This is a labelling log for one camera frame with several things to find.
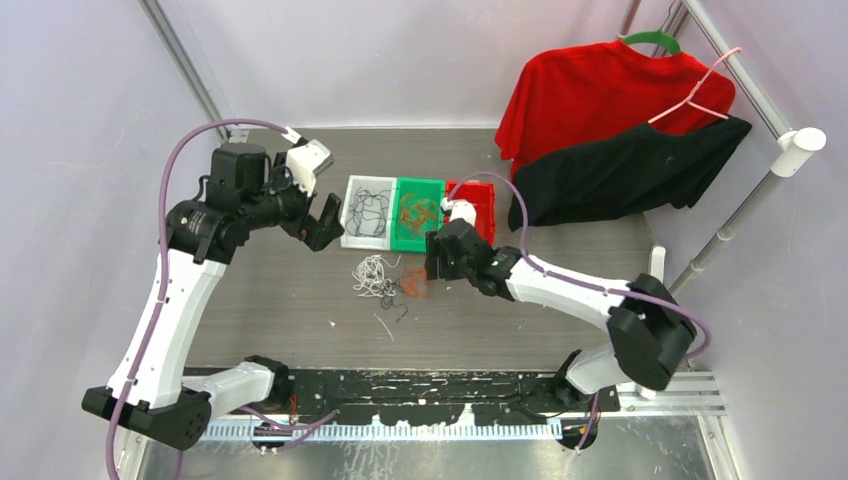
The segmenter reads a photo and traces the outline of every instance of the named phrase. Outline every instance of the black shirt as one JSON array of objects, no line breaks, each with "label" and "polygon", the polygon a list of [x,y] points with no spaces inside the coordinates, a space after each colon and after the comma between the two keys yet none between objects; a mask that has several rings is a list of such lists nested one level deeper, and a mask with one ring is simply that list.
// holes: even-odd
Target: black shirt
[{"label": "black shirt", "polygon": [[[645,123],[545,155],[520,168],[514,183],[536,226],[612,220],[666,203],[691,208],[750,130],[735,117],[684,135]],[[509,228],[520,227],[513,198]]]}]

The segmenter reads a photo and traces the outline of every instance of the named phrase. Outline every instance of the white string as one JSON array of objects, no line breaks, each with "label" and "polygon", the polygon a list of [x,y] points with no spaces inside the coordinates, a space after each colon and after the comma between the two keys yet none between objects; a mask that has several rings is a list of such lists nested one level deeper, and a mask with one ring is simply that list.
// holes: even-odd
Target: white string
[{"label": "white string", "polygon": [[397,295],[395,282],[386,277],[384,264],[386,267],[395,268],[400,263],[400,258],[401,255],[398,255],[397,261],[394,265],[392,265],[381,255],[365,257],[365,259],[357,265],[356,270],[350,272],[351,275],[353,275],[353,278],[359,282],[359,285],[354,285],[353,289],[356,291],[364,290],[358,296],[394,297]]}]

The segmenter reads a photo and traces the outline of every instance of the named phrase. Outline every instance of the metal pole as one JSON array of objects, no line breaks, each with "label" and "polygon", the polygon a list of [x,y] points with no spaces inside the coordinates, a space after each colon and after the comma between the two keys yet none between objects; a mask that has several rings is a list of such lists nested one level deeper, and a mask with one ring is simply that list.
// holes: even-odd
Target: metal pole
[{"label": "metal pole", "polygon": [[[674,38],[678,38],[680,36],[680,32],[683,31],[684,27],[686,27],[686,22],[688,20],[689,10],[686,9],[686,5],[684,5],[681,0],[675,0],[671,4],[671,8],[669,8],[668,18],[665,19],[660,30]],[[665,56],[666,53],[668,53],[666,49],[657,45],[651,55],[654,57],[662,57]]]},{"label": "metal pole", "polygon": [[630,27],[633,25],[633,19],[636,18],[636,12],[639,11],[639,5],[642,0],[630,0],[630,5],[624,12],[624,19],[621,21],[621,27],[618,28],[618,38],[624,38],[630,33]]},{"label": "metal pole", "polygon": [[[701,0],[682,0],[682,2],[717,54],[723,55],[731,49],[730,45],[721,36],[721,32],[718,31],[713,20],[707,14]],[[730,75],[736,80],[737,85],[739,85],[745,96],[748,97],[748,100],[751,101],[754,109],[757,110],[757,114],[766,123],[772,135],[778,138],[786,132],[791,131],[792,128],[789,126],[789,122],[777,111],[771,99],[760,89],[760,86],[742,65],[739,55],[731,56],[727,59],[726,63]]]},{"label": "metal pole", "polygon": [[[192,94],[194,94],[197,103],[200,104],[200,108],[206,113],[209,121],[223,120],[221,112],[212,100],[212,96],[206,89],[206,85],[200,78],[200,74],[197,73],[197,69],[194,67],[188,52],[182,42],[180,42],[180,38],[177,36],[176,31],[174,31],[173,25],[171,25],[168,16],[165,14],[158,0],[138,0],[138,3],[144,9],[144,12],[150,19],[150,23],[153,24],[153,27],[159,34],[159,38],[162,39],[162,43],[165,44],[165,48],[168,49],[168,53],[171,54],[171,58],[183,75]],[[226,142],[229,139],[229,130],[224,127],[219,127],[216,130],[222,141]]]},{"label": "metal pole", "polygon": [[689,266],[677,277],[669,288],[676,296],[689,281],[696,278],[721,250],[736,236],[736,232],[745,220],[762,205],[778,185],[788,179],[806,162],[813,153],[824,148],[826,137],[817,128],[804,128],[798,132],[789,132],[778,139],[783,153],[771,166],[771,170],[760,180],[760,183],[748,194],[742,205],[718,229],[713,238],[704,245],[700,253],[689,262]]}]

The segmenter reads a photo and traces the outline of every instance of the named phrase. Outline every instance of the wood grain surface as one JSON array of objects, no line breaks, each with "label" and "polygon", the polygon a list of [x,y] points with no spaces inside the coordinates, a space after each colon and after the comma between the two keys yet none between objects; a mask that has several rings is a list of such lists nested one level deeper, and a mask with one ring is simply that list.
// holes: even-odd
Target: wood grain surface
[{"label": "wood grain surface", "polygon": [[[350,175],[456,179],[477,170],[507,174],[487,129],[303,130],[327,145],[336,163],[319,178],[318,214],[329,192],[344,198]],[[249,142],[269,153],[288,144],[269,131]],[[497,245],[517,245],[506,228],[508,189],[496,184]],[[590,275],[633,279],[647,268],[652,240],[642,215],[610,222],[530,228],[528,249]],[[437,281],[426,298],[401,295],[383,310],[357,297],[351,271],[367,250],[334,242],[312,253],[282,230],[252,234],[236,252],[200,321],[188,365],[226,366],[252,354],[291,367],[417,369],[556,369],[577,348],[604,341],[583,321],[539,305],[485,297],[464,281]],[[392,263],[397,254],[384,252]],[[423,255],[401,265],[420,267]],[[400,275],[401,267],[391,272]],[[391,331],[391,336],[378,320]]]}]

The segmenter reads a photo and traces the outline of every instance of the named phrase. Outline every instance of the plastic bin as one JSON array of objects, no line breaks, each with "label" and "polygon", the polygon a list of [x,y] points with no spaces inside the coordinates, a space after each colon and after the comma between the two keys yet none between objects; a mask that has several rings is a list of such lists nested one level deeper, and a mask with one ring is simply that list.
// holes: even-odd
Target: plastic bin
[{"label": "plastic bin", "polygon": [[397,178],[351,175],[340,220],[342,247],[389,250]]},{"label": "plastic bin", "polygon": [[444,196],[444,180],[398,178],[392,217],[392,250],[416,253],[427,251],[427,232],[442,226],[439,202]]},{"label": "plastic bin", "polygon": [[[447,197],[453,187],[456,186],[456,180],[448,180],[445,188],[445,197]],[[474,205],[477,211],[477,221],[474,227],[477,233],[486,239],[490,244],[495,243],[495,186],[491,183],[477,182],[469,180],[465,182],[456,195],[454,200],[467,200]]]}]

